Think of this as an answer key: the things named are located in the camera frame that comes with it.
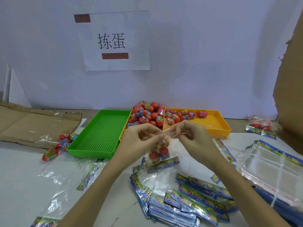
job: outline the red-brown rectangle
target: red-brown rectangle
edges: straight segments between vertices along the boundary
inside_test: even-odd
[[[89,14],[74,14],[76,23],[88,23],[91,22]]]
[[[102,60],[128,59],[128,53],[102,53]]]

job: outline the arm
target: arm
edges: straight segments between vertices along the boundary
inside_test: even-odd
[[[205,127],[184,120],[171,127],[171,134],[195,160],[220,178],[250,226],[289,226],[222,156]]]
[[[93,226],[110,188],[119,175],[164,137],[163,134],[158,134],[141,141],[139,136],[161,132],[159,128],[149,123],[131,126],[125,130],[123,140],[113,158],[57,227]]]

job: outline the flattened cardboard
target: flattened cardboard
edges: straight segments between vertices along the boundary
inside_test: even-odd
[[[301,148],[298,149],[298,143],[303,144],[303,12],[288,41],[273,97],[283,127],[280,138],[302,153]]]
[[[27,146],[54,148],[59,134],[73,131],[81,122],[82,113],[28,108],[0,101],[0,140]]]

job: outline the hand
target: hand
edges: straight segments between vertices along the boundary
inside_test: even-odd
[[[141,140],[150,134],[156,135],[145,141]],[[157,142],[163,140],[164,136],[159,128],[150,123],[130,126],[124,131],[123,139],[112,160],[117,161],[125,169],[154,147]]]
[[[223,157],[202,125],[184,120],[173,125],[170,133],[172,138],[179,139],[191,157],[210,170],[213,169],[219,158]]]

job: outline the paper sign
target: paper sign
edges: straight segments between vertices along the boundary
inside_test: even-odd
[[[150,70],[149,12],[74,15],[87,71]]]

